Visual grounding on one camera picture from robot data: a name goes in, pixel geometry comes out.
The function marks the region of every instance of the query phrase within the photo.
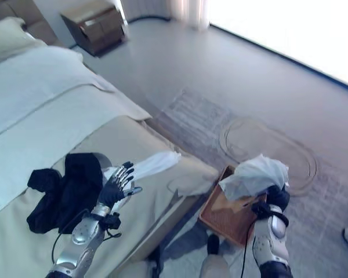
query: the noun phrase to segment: bright window light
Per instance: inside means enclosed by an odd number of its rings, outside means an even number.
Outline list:
[[[210,21],[348,84],[348,0],[212,0]]]

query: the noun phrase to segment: white plastic bag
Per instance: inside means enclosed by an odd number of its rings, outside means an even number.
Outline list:
[[[240,163],[233,175],[219,182],[227,200],[235,201],[242,196],[256,196],[268,187],[282,187],[288,182],[289,167],[279,160],[262,154]]]
[[[134,165],[134,178],[132,181],[165,171],[166,169],[169,169],[177,164],[180,157],[181,154],[177,152],[158,152],[144,161]],[[108,167],[103,169],[103,175],[106,178],[106,181],[112,176],[116,169],[116,167]],[[125,186],[124,190],[131,189],[131,187],[132,183],[130,182]],[[124,198],[121,201],[118,201],[112,208],[112,211],[117,211],[120,209],[128,201],[128,199],[129,198]]]

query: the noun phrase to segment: beige bed runner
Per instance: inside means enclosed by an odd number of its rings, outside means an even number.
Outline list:
[[[118,165],[127,160],[138,162],[169,149],[143,126],[121,116],[83,140],[73,152],[103,153],[113,165]],[[63,165],[63,159],[55,165],[62,174]],[[132,196],[120,210],[122,236],[101,245],[86,276],[106,277],[111,273],[156,226],[172,201],[178,199],[177,189],[188,195],[206,191],[217,175],[215,169],[198,159],[183,155],[171,169],[140,180],[143,192]],[[0,212],[0,277],[45,277],[51,268],[50,254],[57,229],[39,235],[30,232],[26,223],[42,196],[43,193],[27,189]],[[60,238],[55,257],[68,237]]]

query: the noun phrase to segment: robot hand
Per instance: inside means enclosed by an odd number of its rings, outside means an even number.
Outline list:
[[[110,214],[113,205],[123,198],[142,191],[141,187],[123,191],[133,179],[133,163],[126,162],[119,167],[101,190],[97,205],[91,214],[83,218],[72,232],[71,240],[60,254],[46,278],[84,277],[97,248],[104,240],[108,229],[118,229],[119,214]]]

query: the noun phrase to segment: bed frame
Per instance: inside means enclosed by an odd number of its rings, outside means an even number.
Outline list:
[[[63,46],[32,0],[0,0],[0,20],[8,16],[23,19],[26,31],[46,44]]]

